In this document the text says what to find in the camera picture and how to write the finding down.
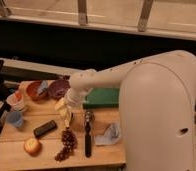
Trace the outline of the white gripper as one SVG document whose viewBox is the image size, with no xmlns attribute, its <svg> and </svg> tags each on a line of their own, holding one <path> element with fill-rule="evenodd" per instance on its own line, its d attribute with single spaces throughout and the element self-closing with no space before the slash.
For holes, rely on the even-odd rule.
<svg viewBox="0 0 196 171">
<path fill-rule="evenodd" d="M 69 107 L 79 108 L 83 104 L 85 96 L 81 92 L 78 92 L 78 91 L 74 90 L 73 88 L 70 88 L 66 92 L 64 98 L 65 98 L 65 100 L 63 98 L 61 98 L 56 103 L 55 110 L 60 110 L 61 108 L 63 108 L 61 110 L 61 116 L 62 116 L 63 120 L 70 122 L 72 119 L 72 114 L 69 111 L 69 109 L 67 107 L 65 107 L 66 104 Z"/>
</svg>

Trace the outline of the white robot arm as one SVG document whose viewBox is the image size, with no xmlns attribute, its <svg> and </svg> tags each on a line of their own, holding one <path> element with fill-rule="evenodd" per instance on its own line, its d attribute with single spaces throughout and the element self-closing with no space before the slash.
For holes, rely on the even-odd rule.
<svg viewBox="0 0 196 171">
<path fill-rule="evenodd" d="M 102 71 L 73 74 L 65 104 L 118 87 L 126 171 L 193 171 L 196 56 L 175 50 Z"/>
</svg>

